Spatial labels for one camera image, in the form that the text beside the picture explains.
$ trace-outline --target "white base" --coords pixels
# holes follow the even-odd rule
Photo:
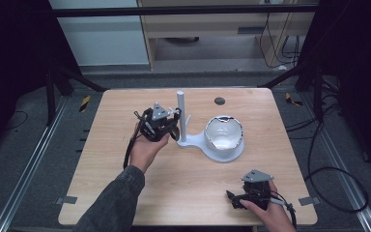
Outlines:
[[[203,131],[195,135],[187,134],[186,141],[182,142],[180,138],[177,144],[182,148],[199,148],[210,160],[217,162],[231,162],[238,158],[243,152],[243,141],[241,141],[237,148],[229,152],[213,150],[207,145]]]

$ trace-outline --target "white bowl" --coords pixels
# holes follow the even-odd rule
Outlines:
[[[230,152],[243,141],[243,126],[230,116],[216,116],[204,129],[208,145],[220,152]]]

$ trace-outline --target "white stand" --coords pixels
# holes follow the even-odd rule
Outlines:
[[[218,151],[212,149],[206,142],[204,131],[198,134],[186,134],[186,107],[184,101],[184,93],[182,91],[177,92],[178,107],[182,110],[180,114],[180,139],[177,144],[182,148],[199,148],[210,160],[217,162],[231,162],[238,158],[243,152],[244,142],[242,141],[240,145],[231,151]]]

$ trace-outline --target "white pole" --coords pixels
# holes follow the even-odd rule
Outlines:
[[[183,91],[177,91],[177,102],[179,108],[182,110],[180,114],[180,138],[182,142],[186,142],[186,106],[185,106],[185,94]]]

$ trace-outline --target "wall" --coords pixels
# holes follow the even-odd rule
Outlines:
[[[137,7],[135,0],[50,0],[53,9]],[[139,16],[59,18],[78,65],[101,67],[149,66]]]

